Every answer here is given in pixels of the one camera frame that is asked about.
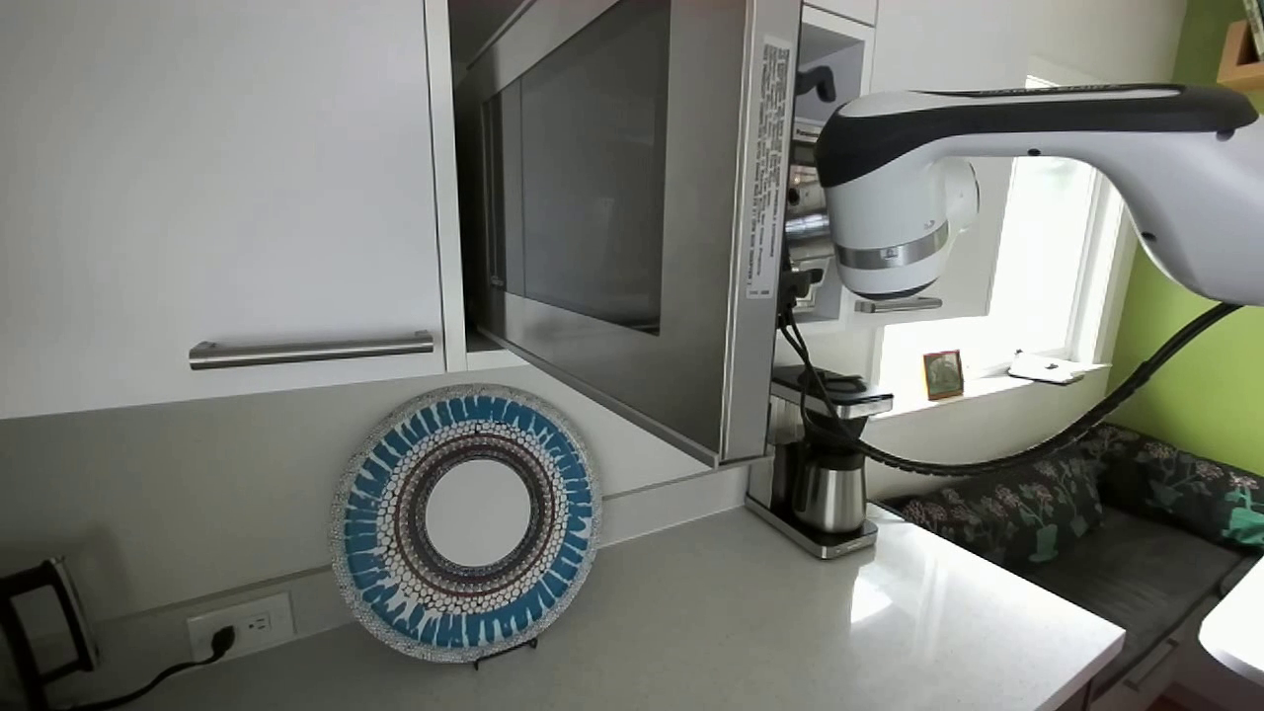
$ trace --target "stainless steel microwave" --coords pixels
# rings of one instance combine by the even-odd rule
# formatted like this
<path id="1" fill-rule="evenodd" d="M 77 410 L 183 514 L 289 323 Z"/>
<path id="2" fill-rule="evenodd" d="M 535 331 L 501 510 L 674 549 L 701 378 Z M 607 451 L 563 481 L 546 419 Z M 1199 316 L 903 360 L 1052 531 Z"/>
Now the stainless steel microwave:
<path id="1" fill-rule="evenodd" d="M 707 464 L 767 451 L 799 13 L 533 0 L 470 67 L 470 311 Z"/>

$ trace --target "electrical outlet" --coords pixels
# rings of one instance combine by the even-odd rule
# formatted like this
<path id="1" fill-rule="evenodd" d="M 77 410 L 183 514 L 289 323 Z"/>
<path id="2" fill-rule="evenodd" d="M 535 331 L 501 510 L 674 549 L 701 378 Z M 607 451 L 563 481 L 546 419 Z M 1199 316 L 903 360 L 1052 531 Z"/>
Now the electrical outlet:
<path id="1" fill-rule="evenodd" d="M 193 660 L 209 660 L 209 637 L 231 628 L 237 640 L 225 660 L 255 657 L 292 640 L 289 595 L 262 595 L 206 618 L 188 618 Z"/>

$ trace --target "black cable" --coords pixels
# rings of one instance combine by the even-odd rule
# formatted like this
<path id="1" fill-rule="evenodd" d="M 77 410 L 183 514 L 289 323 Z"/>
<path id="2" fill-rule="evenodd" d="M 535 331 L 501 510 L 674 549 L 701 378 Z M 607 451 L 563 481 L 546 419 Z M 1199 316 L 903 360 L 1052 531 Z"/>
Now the black cable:
<path id="1" fill-rule="evenodd" d="M 225 660 L 237 645 L 237 634 L 231 628 L 222 628 L 209 637 L 209 657 L 206 660 L 187 660 L 187 663 L 169 663 L 163 669 L 144 686 L 137 693 L 125 693 L 125 694 L 115 694 L 115 699 L 100 699 L 100 702 L 84 702 L 84 706 L 68 706 L 68 711 L 105 711 L 105 706 L 125 706 L 125 702 L 137 702 L 143 694 L 148 694 L 152 686 L 163 686 L 169 677 L 183 677 L 188 669 L 209 669 L 218 660 Z"/>
<path id="2" fill-rule="evenodd" d="M 819 391 L 819 398 L 824 398 L 824 410 L 833 419 L 830 431 L 813 431 L 820 433 L 824 441 L 833 448 L 851 448 L 861 451 L 866 458 L 874 464 L 886 464 L 894 470 L 908 470 L 908 473 L 929 473 L 929 477 L 971 477 L 971 473 L 1000 473 L 1000 470 L 1011 470 L 1011 468 L 1023 468 L 1023 464 L 1035 464 L 1035 458 L 1045 458 L 1070 441 L 1079 441 L 1092 422 L 1102 422 L 1115 406 L 1120 406 L 1133 391 L 1140 391 L 1156 366 L 1164 366 L 1189 339 L 1198 339 L 1199 331 L 1210 331 L 1211 323 L 1221 323 L 1223 316 L 1233 316 L 1240 304 L 1211 304 L 1206 308 L 1199 316 L 1194 316 L 1181 331 L 1174 331 L 1149 360 L 1140 360 L 1102 404 L 1092 404 L 1086 415 L 1079 415 L 1070 427 L 1061 427 L 1056 437 L 1029 448 L 1029 451 L 1019 451 L 1019 453 L 1006 453 L 1006 458 L 988 458 L 988 464 L 916 464 L 916 458 L 899 458 L 899 453 L 888 453 L 888 451 L 877 451 L 874 441 L 861 441 L 861 433 L 846 431 L 838 422 L 838 410 L 824 394 L 824 385 L 805 353 L 805 339 L 799 331 L 794 320 L 783 323 L 783 336 L 787 343 L 799 353 L 801 360 L 801 372 L 805 372 L 805 389 Z"/>

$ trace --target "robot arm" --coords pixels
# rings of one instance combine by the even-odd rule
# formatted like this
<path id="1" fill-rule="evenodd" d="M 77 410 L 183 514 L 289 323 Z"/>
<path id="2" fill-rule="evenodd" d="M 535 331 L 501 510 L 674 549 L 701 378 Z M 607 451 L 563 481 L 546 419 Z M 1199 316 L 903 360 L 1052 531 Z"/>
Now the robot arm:
<path id="1" fill-rule="evenodd" d="M 1060 154 L 1096 167 L 1144 252 L 1183 287 L 1264 304 L 1264 124 L 1211 87 L 929 90 L 846 104 L 819 138 L 841 279 L 908 295 L 949 244 L 959 160 Z"/>

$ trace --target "blue and white plate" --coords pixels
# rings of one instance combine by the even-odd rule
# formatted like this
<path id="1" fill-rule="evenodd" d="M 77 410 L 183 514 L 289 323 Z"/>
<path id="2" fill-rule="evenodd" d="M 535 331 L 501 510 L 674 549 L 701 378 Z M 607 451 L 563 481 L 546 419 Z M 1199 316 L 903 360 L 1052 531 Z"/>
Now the blue and white plate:
<path id="1" fill-rule="evenodd" d="M 589 464 L 553 406 L 508 389 L 403 406 L 341 491 L 335 576 L 355 619 L 438 663 L 539 637 L 596 556 Z"/>

